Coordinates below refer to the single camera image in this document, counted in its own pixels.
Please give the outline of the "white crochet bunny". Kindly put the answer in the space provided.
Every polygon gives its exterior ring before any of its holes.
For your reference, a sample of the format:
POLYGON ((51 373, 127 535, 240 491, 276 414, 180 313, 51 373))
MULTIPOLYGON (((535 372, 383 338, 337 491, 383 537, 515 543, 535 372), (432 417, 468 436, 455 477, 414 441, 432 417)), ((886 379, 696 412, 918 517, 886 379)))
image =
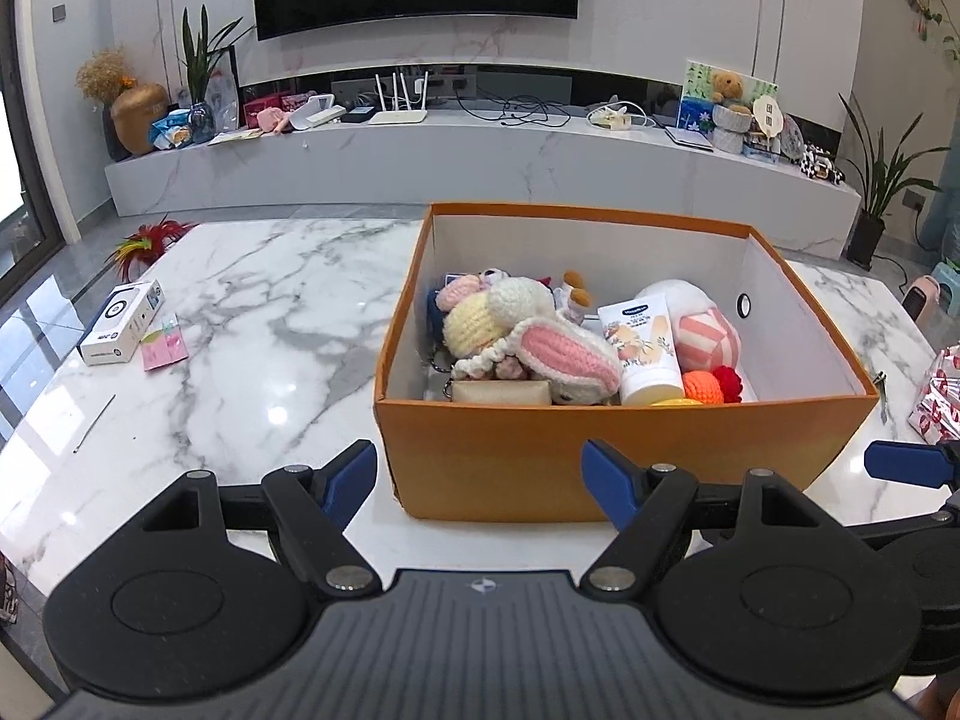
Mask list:
POLYGON ((601 335, 555 312, 550 289, 528 277, 482 277, 482 291, 441 319, 455 382, 541 380, 556 405, 601 405, 619 393, 622 366, 601 335))

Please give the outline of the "orange crochet ball toy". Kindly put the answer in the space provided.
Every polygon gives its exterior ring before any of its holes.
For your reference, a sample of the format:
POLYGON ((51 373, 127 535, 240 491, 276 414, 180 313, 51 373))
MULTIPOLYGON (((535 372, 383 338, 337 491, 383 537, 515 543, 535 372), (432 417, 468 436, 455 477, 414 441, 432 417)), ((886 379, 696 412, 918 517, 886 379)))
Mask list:
POLYGON ((686 398, 701 405, 742 401, 743 382, 734 367, 718 366, 711 371, 686 371, 682 374, 682 382, 686 398))

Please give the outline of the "white lotion tube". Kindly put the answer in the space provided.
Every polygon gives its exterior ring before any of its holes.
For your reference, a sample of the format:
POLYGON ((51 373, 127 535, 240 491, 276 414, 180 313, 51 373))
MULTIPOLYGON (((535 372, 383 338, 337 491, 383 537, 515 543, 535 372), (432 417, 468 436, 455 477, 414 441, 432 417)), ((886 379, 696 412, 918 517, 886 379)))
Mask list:
POLYGON ((602 305, 599 320, 602 335, 622 366, 622 405, 651 406, 683 397, 682 369, 664 294, 602 305))

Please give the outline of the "pink striped white plush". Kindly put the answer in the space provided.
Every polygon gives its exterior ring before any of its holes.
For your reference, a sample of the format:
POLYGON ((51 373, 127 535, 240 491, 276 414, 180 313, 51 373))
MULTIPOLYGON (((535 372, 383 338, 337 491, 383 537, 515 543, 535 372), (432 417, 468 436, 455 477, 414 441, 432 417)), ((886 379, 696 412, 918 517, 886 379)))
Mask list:
POLYGON ((677 361, 683 372, 739 366, 739 332, 703 289, 690 281, 662 280, 636 294, 638 299, 649 296, 664 298, 677 361))

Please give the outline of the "brown plush keychain doll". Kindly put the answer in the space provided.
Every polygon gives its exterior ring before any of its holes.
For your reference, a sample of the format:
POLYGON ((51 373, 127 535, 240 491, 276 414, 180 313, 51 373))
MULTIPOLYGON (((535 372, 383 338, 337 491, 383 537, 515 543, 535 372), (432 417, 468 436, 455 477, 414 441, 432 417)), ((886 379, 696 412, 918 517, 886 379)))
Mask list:
POLYGON ((556 314, 574 325, 583 325, 594 305, 583 275, 566 270, 558 283, 544 280, 544 285, 550 289, 556 314))

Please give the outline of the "silver nail clipper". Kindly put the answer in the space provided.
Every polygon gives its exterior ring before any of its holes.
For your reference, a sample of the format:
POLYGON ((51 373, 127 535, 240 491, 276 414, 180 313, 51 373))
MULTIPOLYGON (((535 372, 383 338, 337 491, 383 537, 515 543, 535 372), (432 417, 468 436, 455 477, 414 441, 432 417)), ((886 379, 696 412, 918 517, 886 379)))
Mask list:
POLYGON ((880 413, 880 422, 885 424, 889 421, 889 397, 887 397, 887 374, 884 371, 878 371, 872 378, 872 385, 878 393, 878 412, 880 413))

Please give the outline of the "small pink card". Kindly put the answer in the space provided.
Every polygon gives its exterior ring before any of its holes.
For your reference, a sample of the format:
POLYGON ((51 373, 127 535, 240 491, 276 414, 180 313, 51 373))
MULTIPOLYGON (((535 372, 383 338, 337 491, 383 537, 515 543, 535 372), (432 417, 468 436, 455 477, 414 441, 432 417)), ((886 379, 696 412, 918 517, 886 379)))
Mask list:
POLYGON ((174 366, 189 358, 181 322, 174 312, 156 317, 140 341, 145 372, 155 372, 174 366))

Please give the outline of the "white blue small box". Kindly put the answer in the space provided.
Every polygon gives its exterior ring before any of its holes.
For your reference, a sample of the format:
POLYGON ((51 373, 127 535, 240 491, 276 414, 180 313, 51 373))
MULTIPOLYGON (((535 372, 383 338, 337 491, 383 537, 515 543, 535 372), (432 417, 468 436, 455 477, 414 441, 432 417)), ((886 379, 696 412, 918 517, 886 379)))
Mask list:
POLYGON ((89 367, 130 361, 163 302, 164 291, 158 280, 135 281, 112 289, 78 343, 82 361, 89 367))

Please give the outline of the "potted green plant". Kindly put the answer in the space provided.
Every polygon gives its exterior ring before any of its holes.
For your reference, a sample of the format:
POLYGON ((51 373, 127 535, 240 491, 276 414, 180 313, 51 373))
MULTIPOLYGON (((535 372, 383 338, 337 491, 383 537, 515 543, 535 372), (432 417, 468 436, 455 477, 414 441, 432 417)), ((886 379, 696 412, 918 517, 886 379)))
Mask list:
POLYGON ((929 192, 939 190, 939 184, 929 177, 913 176, 913 164, 926 156, 949 153, 950 146, 928 146, 908 153, 907 141, 923 120, 923 112, 919 112, 907 126, 907 130, 901 133, 896 144, 887 148, 885 128, 872 128, 869 125, 866 112, 856 95, 850 93, 848 98, 839 100, 861 149, 859 158, 844 158, 861 187, 861 205, 857 210, 850 240, 844 249, 844 257, 864 270, 871 270, 872 259, 885 232, 885 211, 896 195, 905 192, 907 188, 924 188, 929 192))

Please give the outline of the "red feather duster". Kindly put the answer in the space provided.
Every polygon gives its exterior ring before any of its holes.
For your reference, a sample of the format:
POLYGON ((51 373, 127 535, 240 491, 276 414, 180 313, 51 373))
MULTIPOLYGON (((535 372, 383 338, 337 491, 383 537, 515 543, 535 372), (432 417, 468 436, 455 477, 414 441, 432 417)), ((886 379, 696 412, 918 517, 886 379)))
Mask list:
POLYGON ((181 223, 163 216, 157 223, 140 224, 137 231, 119 242, 109 257, 109 263, 116 270, 122 283, 130 283, 166 254, 172 244, 185 238, 195 223, 181 223))

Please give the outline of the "white tv console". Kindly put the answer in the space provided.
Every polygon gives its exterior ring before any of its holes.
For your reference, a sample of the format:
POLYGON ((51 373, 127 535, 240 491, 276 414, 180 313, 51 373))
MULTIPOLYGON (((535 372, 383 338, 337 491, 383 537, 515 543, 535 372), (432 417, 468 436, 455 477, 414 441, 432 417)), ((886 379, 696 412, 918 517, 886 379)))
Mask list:
POLYGON ((847 185, 683 148, 660 128, 608 132, 581 117, 508 127, 463 110, 155 151, 104 174, 122 216, 441 200, 607 206, 750 224, 782 249, 825 259, 839 257, 859 210, 847 185))

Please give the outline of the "round paper fan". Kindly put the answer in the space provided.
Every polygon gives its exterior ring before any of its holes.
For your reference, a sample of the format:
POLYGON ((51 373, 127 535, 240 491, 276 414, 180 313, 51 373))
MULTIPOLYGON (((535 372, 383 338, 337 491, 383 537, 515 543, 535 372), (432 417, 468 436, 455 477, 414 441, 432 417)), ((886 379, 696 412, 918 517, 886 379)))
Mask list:
POLYGON ((752 110, 758 130, 766 140, 774 140, 781 135, 782 127, 784 127, 784 115, 782 115, 778 101, 771 94, 758 96, 754 101, 752 110))

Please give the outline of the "small brown teddy bear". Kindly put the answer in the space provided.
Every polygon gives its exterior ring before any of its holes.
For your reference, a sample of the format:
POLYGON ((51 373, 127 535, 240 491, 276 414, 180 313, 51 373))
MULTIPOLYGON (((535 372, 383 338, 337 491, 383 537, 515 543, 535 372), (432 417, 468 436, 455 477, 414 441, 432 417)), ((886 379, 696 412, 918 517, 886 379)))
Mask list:
POLYGON ((711 71, 711 91, 709 99, 715 106, 729 107, 742 114, 750 114, 752 108, 747 99, 750 91, 740 73, 724 68, 715 68, 711 71))

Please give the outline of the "bronze round vase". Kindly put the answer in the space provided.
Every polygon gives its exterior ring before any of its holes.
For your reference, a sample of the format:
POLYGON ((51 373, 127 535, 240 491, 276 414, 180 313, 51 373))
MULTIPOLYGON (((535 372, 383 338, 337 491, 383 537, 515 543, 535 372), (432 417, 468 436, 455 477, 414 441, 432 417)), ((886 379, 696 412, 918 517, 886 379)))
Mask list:
POLYGON ((153 149, 149 127, 166 115, 168 104, 166 88, 158 83, 142 83, 117 96, 110 106, 110 120, 128 153, 143 156, 153 149))

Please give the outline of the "green plant in blue vase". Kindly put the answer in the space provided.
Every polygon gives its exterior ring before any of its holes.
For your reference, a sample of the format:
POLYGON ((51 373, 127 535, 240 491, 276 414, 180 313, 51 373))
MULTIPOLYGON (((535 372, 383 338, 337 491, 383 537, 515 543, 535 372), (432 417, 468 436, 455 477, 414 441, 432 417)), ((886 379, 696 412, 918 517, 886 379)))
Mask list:
POLYGON ((241 23, 242 18, 235 18, 213 31, 205 5, 200 7, 197 26, 192 26, 189 10, 182 12, 181 64, 189 91, 189 128, 194 145, 205 145, 215 137, 215 114, 206 102, 206 92, 220 60, 252 31, 252 26, 243 28, 241 23))

